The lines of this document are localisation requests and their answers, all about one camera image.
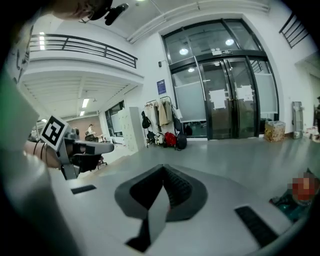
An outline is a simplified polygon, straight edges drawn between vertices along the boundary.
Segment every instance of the white cabinet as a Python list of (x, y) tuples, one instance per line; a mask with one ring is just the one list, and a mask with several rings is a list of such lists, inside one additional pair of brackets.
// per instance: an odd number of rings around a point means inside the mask
[(127, 148), (132, 152), (141, 150), (145, 143), (138, 107), (126, 107), (118, 112), (118, 117)]

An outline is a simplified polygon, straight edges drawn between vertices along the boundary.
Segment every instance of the brown wall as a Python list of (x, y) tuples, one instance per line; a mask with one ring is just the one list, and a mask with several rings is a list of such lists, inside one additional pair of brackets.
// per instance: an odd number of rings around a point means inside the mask
[(88, 130), (89, 125), (93, 124), (92, 130), (95, 132), (96, 136), (99, 136), (102, 134), (100, 121), (98, 116), (92, 116), (92, 117), (85, 117), (81, 119), (76, 119), (72, 121), (67, 122), (72, 128), (78, 128), (79, 129), (79, 136), (80, 140), (85, 140), (85, 131)]

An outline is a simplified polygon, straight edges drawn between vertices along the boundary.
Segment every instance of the blue poster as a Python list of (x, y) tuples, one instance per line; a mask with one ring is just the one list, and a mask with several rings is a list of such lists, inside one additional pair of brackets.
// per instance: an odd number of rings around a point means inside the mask
[(167, 91), (166, 91), (166, 83), (165, 83), (165, 80), (161, 80), (161, 81), (158, 81), (156, 82), (156, 85), (158, 87), (158, 94), (165, 94)]

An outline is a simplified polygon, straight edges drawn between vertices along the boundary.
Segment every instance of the round ceiling lamp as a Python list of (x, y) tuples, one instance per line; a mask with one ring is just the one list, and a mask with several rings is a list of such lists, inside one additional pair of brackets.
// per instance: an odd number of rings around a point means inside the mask
[(234, 40), (233, 39), (228, 39), (227, 41), (225, 41), (225, 44), (227, 45), (227, 46), (231, 46), (231, 45), (233, 45), (234, 44)]
[(186, 49), (186, 48), (183, 48), (183, 49), (181, 49), (180, 51), (179, 51), (179, 53), (181, 54), (181, 55), (187, 55), (188, 54), (188, 49)]

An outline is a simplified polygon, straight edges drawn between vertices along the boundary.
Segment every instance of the red backpack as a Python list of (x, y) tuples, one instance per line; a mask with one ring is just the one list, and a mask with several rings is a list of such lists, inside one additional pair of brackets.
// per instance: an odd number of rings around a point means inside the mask
[(164, 134), (164, 143), (168, 147), (172, 147), (177, 143), (177, 137), (171, 132), (166, 132)]

